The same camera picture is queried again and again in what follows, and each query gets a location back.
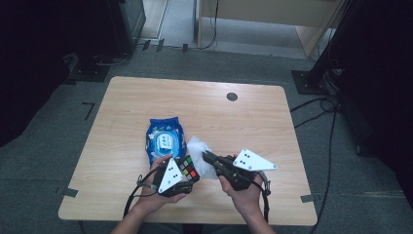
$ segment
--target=black cable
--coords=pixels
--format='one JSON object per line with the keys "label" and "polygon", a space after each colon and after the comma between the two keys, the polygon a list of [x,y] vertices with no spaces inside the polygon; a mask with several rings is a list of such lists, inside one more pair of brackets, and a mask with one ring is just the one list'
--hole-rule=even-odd
{"label": "black cable", "polygon": [[216,0],[215,19],[214,19],[214,25],[213,25],[213,28],[212,28],[212,30],[213,30],[213,37],[212,37],[212,39],[210,40],[209,44],[208,44],[206,47],[198,48],[198,50],[206,50],[206,49],[208,49],[209,47],[211,47],[211,46],[216,42],[216,18],[218,17],[218,9],[219,9],[219,0]]}
{"label": "black cable", "polygon": [[[332,97],[331,97],[331,96],[328,96],[328,97],[321,97],[321,98],[312,99],[312,100],[309,100],[309,101],[304,102],[303,104],[297,106],[297,107],[299,108],[299,107],[302,107],[302,106],[304,106],[304,105],[307,105],[307,104],[309,104],[309,103],[311,103],[311,102],[314,102],[314,101],[316,101],[316,100],[320,100],[320,102],[319,102],[319,107],[323,110],[323,112],[320,113],[320,114],[318,114],[318,115],[316,115],[315,117],[312,117],[312,118],[310,118],[310,119],[308,119],[308,120],[306,120],[306,121],[304,121],[304,122],[302,122],[302,123],[294,126],[294,129],[297,129],[298,127],[300,127],[300,126],[302,126],[302,125],[304,125],[304,124],[307,124],[307,123],[310,122],[310,121],[313,121],[313,120],[318,119],[318,118],[319,118],[321,115],[323,115],[323,114],[333,113],[333,112],[335,111],[335,108],[336,108],[336,105],[337,105],[337,104],[334,103],[333,101],[329,100],[329,98],[332,98]],[[329,104],[331,104],[332,107],[326,108],[326,107],[323,105],[325,102],[328,102]]]}
{"label": "black cable", "polygon": [[[101,66],[120,65],[120,64],[124,63],[126,60],[128,60],[130,55],[124,54],[124,56],[126,56],[126,57],[123,60],[119,61],[119,62],[113,62],[113,63],[97,62],[96,65],[101,65]],[[116,59],[116,58],[109,58],[109,57],[102,57],[102,56],[94,56],[94,59],[98,59],[98,58]]]}
{"label": "black cable", "polygon": [[83,221],[79,221],[79,227],[82,234],[86,234],[85,227],[83,226]]}
{"label": "black cable", "polygon": [[299,104],[299,105],[295,106],[294,108],[290,109],[289,112],[292,113],[292,112],[296,111],[297,109],[299,109],[299,108],[301,108],[301,107],[303,107],[303,106],[306,106],[306,105],[308,105],[308,104],[310,104],[310,103],[313,103],[314,101],[323,100],[323,99],[327,99],[327,98],[332,98],[332,96],[318,97],[318,98],[314,98],[314,99],[308,100],[308,101],[306,101],[306,102],[304,102],[304,103],[302,103],[302,104]]}
{"label": "black cable", "polygon": [[304,124],[307,124],[307,123],[310,122],[310,121],[313,121],[313,120],[318,119],[321,115],[323,115],[323,114],[325,114],[325,113],[328,113],[328,112],[324,110],[322,113],[316,115],[315,117],[312,117],[312,118],[310,118],[310,119],[308,119],[308,120],[306,120],[306,121],[304,121],[304,122],[302,122],[302,123],[294,126],[294,129],[297,129],[298,127],[300,127],[300,126],[302,126],[302,125],[304,125]]}
{"label": "black cable", "polygon": [[259,185],[254,180],[252,181],[252,184],[257,186],[261,190],[262,199],[264,200],[264,219],[268,222],[268,213],[270,212],[270,205],[268,204],[267,193],[264,191],[264,189],[261,187],[261,185]]}
{"label": "black cable", "polygon": [[[136,44],[135,47],[136,47],[136,48],[139,48],[140,46],[144,46],[144,45],[145,45],[145,44],[139,43],[139,44]],[[150,46],[150,47],[158,47],[158,45],[152,45],[152,44],[149,44],[149,46]],[[177,47],[177,46],[165,46],[165,45],[164,45],[164,46],[162,46],[162,47],[182,50],[182,47]]]}
{"label": "black cable", "polygon": [[329,143],[328,143],[328,172],[327,172],[327,182],[325,183],[325,191],[324,195],[322,197],[322,203],[321,207],[319,209],[319,214],[317,215],[317,223],[313,226],[312,230],[310,231],[310,234],[313,234],[317,227],[319,226],[319,220],[321,219],[322,212],[324,211],[324,206],[325,206],[325,201],[327,200],[327,195],[328,191],[330,188],[330,181],[331,181],[331,145],[333,141],[333,133],[334,133],[334,125],[335,125],[335,120],[338,112],[338,106],[339,104],[337,103],[334,107],[334,116],[333,116],[333,123],[331,124],[331,131],[330,131],[330,137],[329,137]]}
{"label": "black cable", "polygon": [[327,82],[327,84],[330,86],[330,88],[331,88],[335,93],[337,93],[337,92],[339,91],[339,89],[338,89],[338,87],[334,84],[336,78],[333,80],[333,79],[331,78],[331,75],[334,75],[334,76],[338,77],[339,74],[334,74],[334,73],[335,73],[335,72],[334,72],[332,69],[327,69],[327,70],[325,71],[323,77],[324,77],[325,82]]}
{"label": "black cable", "polygon": [[124,210],[124,217],[128,214],[129,209],[131,207],[131,202],[133,201],[133,198],[135,197],[149,197],[152,196],[154,194],[156,194],[157,192],[154,192],[152,194],[149,195],[134,195],[134,193],[136,193],[137,189],[139,189],[142,185],[144,185],[144,181],[146,181],[146,179],[148,179],[148,177],[150,175],[152,175],[153,173],[157,172],[162,166],[158,166],[156,167],[154,170],[150,171],[148,173],[148,175],[145,176],[144,179],[142,179],[142,175],[139,175],[138,179],[137,179],[137,187],[133,190],[133,192],[131,193],[131,195],[128,198],[127,204],[125,205],[125,210]]}

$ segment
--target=person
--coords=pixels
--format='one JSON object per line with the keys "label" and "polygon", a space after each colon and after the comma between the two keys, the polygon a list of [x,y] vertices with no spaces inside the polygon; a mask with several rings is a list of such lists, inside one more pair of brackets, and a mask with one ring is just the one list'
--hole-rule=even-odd
{"label": "person", "polygon": [[[162,164],[171,156],[165,156],[156,159],[151,167],[151,170]],[[152,183],[154,175],[148,177],[148,183]],[[260,176],[257,176],[255,182],[262,184],[263,180]],[[259,197],[260,190],[256,186],[250,186],[246,190],[235,191],[231,186],[230,182],[224,177],[220,176],[219,181],[221,182],[222,190],[227,193],[228,196],[232,198],[235,208],[241,214],[249,228],[250,233],[276,233],[274,229],[266,222],[261,209],[259,207]],[[142,187],[141,195],[152,194],[153,190],[148,187]],[[177,203],[183,199],[186,194],[181,193],[173,197],[164,197],[159,194],[154,194],[148,197],[139,197],[137,202],[131,208],[129,213],[124,217],[122,221],[111,232],[112,234],[136,234],[139,227],[142,225],[144,219],[161,208],[167,203]]]}

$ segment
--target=floor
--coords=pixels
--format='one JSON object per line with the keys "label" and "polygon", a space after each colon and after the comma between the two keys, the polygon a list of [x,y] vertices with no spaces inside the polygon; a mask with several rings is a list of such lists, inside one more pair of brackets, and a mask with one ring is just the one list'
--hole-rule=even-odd
{"label": "floor", "polygon": [[[151,44],[156,45],[159,40],[164,39],[164,46],[182,47],[183,44],[188,44],[189,48],[197,47],[193,18],[194,0],[143,2],[147,22],[142,30],[142,41],[151,39]],[[210,43],[213,27],[213,19],[204,19],[203,47]],[[316,60],[328,43],[331,29],[326,32],[310,58],[305,56],[293,25],[218,19],[216,32],[216,41],[209,50]]]}

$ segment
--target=handheld controller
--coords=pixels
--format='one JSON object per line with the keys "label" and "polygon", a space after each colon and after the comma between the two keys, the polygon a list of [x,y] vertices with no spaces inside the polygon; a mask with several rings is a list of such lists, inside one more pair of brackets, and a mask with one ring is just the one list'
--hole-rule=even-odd
{"label": "handheld controller", "polygon": [[203,159],[214,166],[217,176],[225,176],[236,191],[248,189],[255,179],[256,172],[248,172],[234,167],[235,157],[216,156],[206,151],[203,153]]}
{"label": "handheld controller", "polygon": [[189,194],[192,191],[194,181],[181,181],[182,173],[177,168],[174,159],[171,158],[168,164],[164,162],[160,166],[153,181],[153,184],[158,188],[159,195],[172,197],[179,193]]}

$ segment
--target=white triangular marker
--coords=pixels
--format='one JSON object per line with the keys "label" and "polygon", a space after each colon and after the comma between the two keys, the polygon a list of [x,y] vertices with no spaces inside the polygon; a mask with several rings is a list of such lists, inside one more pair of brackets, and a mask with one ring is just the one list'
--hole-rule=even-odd
{"label": "white triangular marker", "polygon": [[233,165],[249,172],[275,170],[277,168],[277,165],[250,151],[249,149],[243,149],[235,159]]}
{"label": "white triangular marker", "polygon": [[170,187],[176,185],[183,178],[181,170],[174,159],[169,159],[167,170],[165,171],[164,177],[162,178],[161,185],[159,185],[158,192],[163,193],[167,191]]}

